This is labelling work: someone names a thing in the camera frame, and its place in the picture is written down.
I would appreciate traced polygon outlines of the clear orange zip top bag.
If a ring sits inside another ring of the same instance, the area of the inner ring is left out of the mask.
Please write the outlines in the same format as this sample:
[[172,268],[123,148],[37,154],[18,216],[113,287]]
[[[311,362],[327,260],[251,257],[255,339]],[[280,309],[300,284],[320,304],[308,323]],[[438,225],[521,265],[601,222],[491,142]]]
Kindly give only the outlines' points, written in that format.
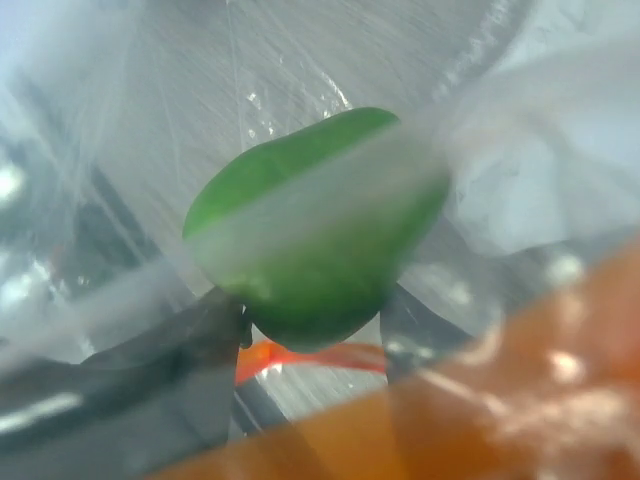
[[[5,1],[1,350],[77,365],[210,283],[191,199],[234,156],[356,107],[449,142],[451,198],[399,285],[472,337],[628,237],[639,164],[562,159],[588,83],[639,56],[635,1]],[[227,440],[383,384],[277,368]]]

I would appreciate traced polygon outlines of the green fake pepper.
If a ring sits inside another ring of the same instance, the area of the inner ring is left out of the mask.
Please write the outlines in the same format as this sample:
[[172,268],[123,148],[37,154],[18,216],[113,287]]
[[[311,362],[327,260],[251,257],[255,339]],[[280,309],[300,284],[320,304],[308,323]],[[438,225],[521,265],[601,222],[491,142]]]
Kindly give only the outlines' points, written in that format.
[[266,337],[318,351],[384,307],[450,184],[441,146],[361,107],[236,157],[195,197],[182,237]]

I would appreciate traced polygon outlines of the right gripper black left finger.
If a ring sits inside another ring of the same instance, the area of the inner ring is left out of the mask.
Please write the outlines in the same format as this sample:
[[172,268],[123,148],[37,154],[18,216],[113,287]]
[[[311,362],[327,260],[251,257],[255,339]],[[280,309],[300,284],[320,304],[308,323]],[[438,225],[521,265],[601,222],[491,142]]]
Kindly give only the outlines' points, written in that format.
[[227,440],[242,307],[219,289],[73,365],[1,350],[5,479],[136,479]]

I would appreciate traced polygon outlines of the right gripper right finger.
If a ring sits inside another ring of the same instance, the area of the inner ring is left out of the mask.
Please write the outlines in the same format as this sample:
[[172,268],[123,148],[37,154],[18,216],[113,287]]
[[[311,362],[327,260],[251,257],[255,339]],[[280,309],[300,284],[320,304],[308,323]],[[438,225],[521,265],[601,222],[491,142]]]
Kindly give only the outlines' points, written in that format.
[[379,312],[379,330],[389,383],[432,366],[472,338],[399,284]]

